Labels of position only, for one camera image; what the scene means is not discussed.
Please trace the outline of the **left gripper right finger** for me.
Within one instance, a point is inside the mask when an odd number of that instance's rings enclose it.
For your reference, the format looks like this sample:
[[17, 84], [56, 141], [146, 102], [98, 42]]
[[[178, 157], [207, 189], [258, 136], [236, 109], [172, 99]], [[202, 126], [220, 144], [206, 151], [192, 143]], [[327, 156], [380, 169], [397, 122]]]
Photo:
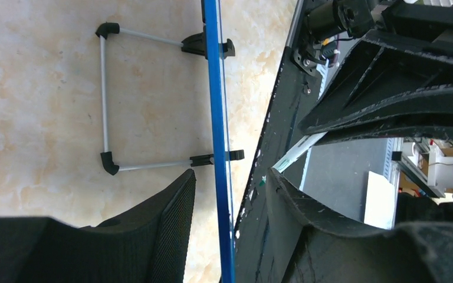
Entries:
[[272, 216], [290, 258], [281, 282], [453, 282], [453, 222], [391, 230], [347, 218], [299, 191], [278, 171]]

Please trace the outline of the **blue-framed whiteboard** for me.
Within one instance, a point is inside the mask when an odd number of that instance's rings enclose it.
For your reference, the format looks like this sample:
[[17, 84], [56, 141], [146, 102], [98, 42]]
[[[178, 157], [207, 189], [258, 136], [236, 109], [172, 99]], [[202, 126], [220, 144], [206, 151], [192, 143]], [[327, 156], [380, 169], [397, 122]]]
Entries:
[[225, 95], [220, 2], [205, 1], [204, 14], [211, 101], [221, 281], [235, 282], [234, 206], [229, 158], [228, 115]]

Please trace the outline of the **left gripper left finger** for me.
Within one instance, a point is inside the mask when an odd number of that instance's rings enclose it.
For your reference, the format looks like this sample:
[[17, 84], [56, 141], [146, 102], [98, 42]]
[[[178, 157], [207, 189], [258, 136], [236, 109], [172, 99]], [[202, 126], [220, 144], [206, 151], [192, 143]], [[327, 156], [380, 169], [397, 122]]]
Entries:
[[182, 282], [196, 176], [97, 226], [0, 217], [0, 282]]

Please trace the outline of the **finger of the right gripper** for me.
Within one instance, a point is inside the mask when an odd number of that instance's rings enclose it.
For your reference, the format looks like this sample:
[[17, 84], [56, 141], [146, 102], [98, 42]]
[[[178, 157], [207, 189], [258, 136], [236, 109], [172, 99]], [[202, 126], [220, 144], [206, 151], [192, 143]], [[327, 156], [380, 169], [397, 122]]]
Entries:
[[453, 55], [426, 41], [368, 32], [298, 124], [323, 144], [380, 137], [453, 141]]

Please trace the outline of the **green-capped whiteboard marker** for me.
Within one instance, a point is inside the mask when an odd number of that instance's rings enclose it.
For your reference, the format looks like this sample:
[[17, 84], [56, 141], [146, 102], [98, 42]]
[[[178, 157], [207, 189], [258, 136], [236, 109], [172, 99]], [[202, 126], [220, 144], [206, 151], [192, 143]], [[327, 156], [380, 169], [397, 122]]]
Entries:
[[317, 134], [304, 136], [271, 167], [276, 171], [282, 173], [283, 171], [285, 171], [285, 169], [287, 169], [294, 162], [296, 162], [302, 155], [307, 153], [312, 148], [312, 146], [314, 146], [326, 134], [327, 132], [325, 131]]

